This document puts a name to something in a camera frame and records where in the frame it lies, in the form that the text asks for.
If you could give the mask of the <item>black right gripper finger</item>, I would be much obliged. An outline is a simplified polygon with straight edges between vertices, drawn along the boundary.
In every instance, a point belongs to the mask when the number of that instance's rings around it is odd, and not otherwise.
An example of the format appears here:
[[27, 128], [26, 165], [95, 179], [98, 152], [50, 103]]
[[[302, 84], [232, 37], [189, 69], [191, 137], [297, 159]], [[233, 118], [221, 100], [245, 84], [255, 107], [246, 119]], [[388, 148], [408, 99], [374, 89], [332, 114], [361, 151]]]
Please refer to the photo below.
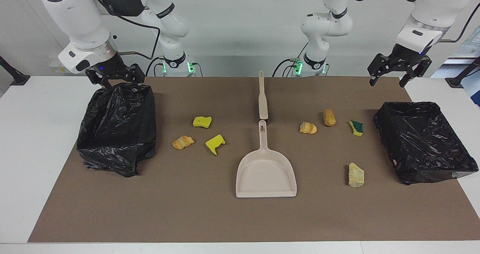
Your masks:
[[142, 71], [142, 68], [137, 63], [126, 67], [126, 81], [134, 84], [144, 83], [145, 74]]
[[109, 80], [111, 78], [111, 75], [112, 75], [111, 73], [108, 73], [108, 72], [102, 73], [102, 72], [98, 72], [95, 69], [86, 69], [85, 74], [89, 78], [89, 80], [92, 84], [99, 84], [108, 91], [113, 90], [113, 88], [112, 88], [112, 86], [109, 82]]

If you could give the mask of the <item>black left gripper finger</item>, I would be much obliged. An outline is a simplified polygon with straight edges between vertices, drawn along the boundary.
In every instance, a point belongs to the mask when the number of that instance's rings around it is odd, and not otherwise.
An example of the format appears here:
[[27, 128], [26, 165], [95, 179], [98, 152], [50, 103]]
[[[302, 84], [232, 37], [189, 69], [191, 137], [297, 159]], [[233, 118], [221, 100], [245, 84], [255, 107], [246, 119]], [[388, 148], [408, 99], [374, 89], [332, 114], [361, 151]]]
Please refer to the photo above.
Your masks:
[[406, 84], [411, 81], [413, 78], [416, 77], [423, 77], [427, 69], [430, 67], [432, 61], [430, 57], [423, 57], [419, 63], [416, 65], [415, 69], [413, 69], [413, 66], [406, 62], [403, 61], [401, 62], [401, 71], [404, 71], [406, 74], [401, 78], [399, 82], [399, 86], [401, 88], [404, 88]]
[[369, 64], [367, 71], [370, 74], [370, 86], [375, 86], [378, 79], [385, 74], [391, 72], [389, 64], [389, 56], [378, 53]]

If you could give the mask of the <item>green and yellow sponge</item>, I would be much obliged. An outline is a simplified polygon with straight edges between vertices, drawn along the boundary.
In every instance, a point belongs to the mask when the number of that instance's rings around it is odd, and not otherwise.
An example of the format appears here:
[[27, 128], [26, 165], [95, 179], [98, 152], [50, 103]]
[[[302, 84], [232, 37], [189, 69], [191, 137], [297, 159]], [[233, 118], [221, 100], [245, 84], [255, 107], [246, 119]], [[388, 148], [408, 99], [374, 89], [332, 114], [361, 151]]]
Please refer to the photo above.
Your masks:
[[364, 133], [363, 131], [363, 123], [360, 123], [358, 121], [349, 121], [350, 127], [352, 129], [352, 133], [354, 136], [361, 137]]

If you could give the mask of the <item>small croissant bread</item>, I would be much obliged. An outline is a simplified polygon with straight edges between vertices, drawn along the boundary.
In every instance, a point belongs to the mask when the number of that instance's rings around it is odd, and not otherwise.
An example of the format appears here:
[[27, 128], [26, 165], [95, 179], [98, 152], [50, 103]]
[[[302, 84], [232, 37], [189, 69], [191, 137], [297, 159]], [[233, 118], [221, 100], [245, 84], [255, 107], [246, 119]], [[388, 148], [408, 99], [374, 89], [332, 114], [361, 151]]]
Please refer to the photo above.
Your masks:
[[300, 133], [315, 134], [317, 131], [317, 126], [313, 123], [304, 121], [302, 124], [300, 124]]
[[172, 142], [172, 146], [173, 148], [177, 149], [177, 150], [182, 150], [192, 144], [194, 144], [195, 141], [192, 137], [190, 136], [186, 136], [186, 135], [182, 135], [180, 136], [178, 139], [176, 139], [175, 141]]

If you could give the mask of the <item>notched yellow sponge piece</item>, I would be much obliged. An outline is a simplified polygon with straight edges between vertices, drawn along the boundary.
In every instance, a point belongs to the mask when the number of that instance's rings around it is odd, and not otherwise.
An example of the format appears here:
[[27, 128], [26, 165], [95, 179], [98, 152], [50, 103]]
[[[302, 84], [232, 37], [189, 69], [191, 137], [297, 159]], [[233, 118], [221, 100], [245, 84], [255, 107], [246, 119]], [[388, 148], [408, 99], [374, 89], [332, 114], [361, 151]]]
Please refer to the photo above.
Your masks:
[[218, 135], [214, 136], [213, 138], [211, 138], [210, 140], [205, 142], [205, 145], [209, 148], [209, 150], [215, 156], [218, 155], [217, 151], [216, 151], [216, 148], [218, 148], [219, 146], [221, 146], [223, 144], [226, 144], [226, 141], [221, 134], [218, 134]]

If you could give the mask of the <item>pale bread slice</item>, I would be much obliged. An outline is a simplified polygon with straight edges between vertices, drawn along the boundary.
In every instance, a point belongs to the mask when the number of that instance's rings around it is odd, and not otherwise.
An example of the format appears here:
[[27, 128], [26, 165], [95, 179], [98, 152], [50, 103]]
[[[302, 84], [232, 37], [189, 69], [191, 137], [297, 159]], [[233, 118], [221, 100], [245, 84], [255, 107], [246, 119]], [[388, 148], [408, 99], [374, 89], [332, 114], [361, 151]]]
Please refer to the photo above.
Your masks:
[[348, 171], [348, 185], [359, 188], [365, 184], [365, 172], [357, 164], [350, 163]]

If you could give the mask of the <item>beige brush with black bristles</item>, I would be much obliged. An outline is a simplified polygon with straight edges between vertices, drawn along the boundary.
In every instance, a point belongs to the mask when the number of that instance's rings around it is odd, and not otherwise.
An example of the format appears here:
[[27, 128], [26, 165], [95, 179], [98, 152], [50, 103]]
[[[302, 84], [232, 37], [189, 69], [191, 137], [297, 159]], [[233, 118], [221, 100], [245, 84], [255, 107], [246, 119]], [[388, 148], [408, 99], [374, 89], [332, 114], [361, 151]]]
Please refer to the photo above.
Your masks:
[[259, 71], [259, 97], [258, 97], [258, 110], [259, 118], [261, 120], [267, 120], [269, 117], [268, 104], [265, 94], [265, 85], [264, 85], [264, 72]]

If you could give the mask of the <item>beige plastic dustpan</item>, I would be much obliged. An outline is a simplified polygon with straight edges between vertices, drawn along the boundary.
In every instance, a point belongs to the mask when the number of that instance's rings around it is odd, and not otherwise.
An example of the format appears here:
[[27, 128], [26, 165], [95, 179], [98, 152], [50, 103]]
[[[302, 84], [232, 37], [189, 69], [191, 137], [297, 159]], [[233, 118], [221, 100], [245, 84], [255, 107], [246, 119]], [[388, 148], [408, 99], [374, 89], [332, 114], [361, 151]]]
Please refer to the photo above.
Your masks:
[[258, 123], [259, 149], [245, 155], [235, 178], [237, 198], [295, 197], [296, 177], [288, 158], [268, 147], [265, 120]]

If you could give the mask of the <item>tall bin with black bag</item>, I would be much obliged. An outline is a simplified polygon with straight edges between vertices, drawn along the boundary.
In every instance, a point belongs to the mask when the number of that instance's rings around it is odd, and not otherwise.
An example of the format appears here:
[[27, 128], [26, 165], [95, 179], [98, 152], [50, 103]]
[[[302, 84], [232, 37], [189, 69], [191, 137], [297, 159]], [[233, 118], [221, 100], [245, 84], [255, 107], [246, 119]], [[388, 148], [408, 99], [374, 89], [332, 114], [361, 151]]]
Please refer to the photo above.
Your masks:
[[118, 83], [94, 92], [76, 149], [89, 169], [138, 175], [138, 163], [156, 153], [156, 103], [150, 86]]

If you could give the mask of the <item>shallow bin with black bag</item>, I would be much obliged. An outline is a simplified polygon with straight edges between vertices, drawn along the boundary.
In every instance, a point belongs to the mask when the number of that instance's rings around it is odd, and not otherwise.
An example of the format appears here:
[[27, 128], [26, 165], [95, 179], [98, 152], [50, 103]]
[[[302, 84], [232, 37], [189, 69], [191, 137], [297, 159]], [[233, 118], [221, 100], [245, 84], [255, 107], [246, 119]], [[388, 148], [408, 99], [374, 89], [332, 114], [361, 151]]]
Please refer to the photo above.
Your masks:
[[443, 182], [479, 171], [435, 102], [384, 102], [373, 121], [405, 185]]

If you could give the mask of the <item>black stand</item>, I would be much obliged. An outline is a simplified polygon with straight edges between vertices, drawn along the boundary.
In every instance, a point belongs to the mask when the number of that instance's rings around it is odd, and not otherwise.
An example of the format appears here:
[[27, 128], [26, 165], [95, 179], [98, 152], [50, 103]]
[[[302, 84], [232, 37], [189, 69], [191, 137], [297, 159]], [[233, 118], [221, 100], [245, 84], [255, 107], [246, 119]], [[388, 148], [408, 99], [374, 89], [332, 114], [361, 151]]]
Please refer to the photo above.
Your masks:
[[13, 82], [10, 84], [11, 86], [23, 86], [31, 78], [30, 75], [25, 75], [11, 66], [2, 56], [0, 56], [0, 66], [12, 76]]
[[463, 71], [461, 71], [461, 73], [459, 73], [457, 76], [447, 77], [444, 79], [451, 88], [463, 89], [463, 86], [461, 85], [463, 79], [476, 74], [478, 71], [480, 71], [480, 56], [475, 58], [473, 62], [466, 66], [466, 68], [463, 69]]

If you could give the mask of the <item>white box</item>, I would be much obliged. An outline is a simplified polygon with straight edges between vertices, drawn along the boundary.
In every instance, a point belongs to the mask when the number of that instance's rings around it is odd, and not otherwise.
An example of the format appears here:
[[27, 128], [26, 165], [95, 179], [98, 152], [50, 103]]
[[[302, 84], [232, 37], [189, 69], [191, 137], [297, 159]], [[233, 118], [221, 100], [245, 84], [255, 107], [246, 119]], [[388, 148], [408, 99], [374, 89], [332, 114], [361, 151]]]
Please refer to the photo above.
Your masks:
[[72, 75], [72, 71], [67, 69], [58, 59], [58, 57], [50, 58], [50, 69], [53, 71], [54, 74], [58, 75]]

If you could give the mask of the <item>brown table mat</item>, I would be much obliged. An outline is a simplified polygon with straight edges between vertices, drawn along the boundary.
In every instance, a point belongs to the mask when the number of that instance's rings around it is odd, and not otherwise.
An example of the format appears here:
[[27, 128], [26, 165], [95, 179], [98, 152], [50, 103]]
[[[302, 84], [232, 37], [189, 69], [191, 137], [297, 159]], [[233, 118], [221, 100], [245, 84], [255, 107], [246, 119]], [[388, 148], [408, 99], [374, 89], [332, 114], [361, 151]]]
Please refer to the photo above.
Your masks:
[[[398, 78], [267, 78], [268, 145], [290, 160], [293, 198], [237, 198], [241, 159], [259, 148], [257, 78], [148, 78], [156, 154], [125, 178], [88, 169], [75, 149], [29, 242], [301, 242], [480, 240], [480, 218], [457, 180], [403, 185], [374, 126], [386, 101], [409, 101]], [[323, 112], [334, 111], [327, 127]], [[209, 129], [195, 117], [212, 117]], [[349, 121], [363, 123], [353, 135]], [[310, 122], [317, 133], [300, 133]], [[226, 141], [215, 156], [205, 142]], [[186, 135], [195, 143], [172, 142]], [[365, 184], [348, 185], [349, 164]]]

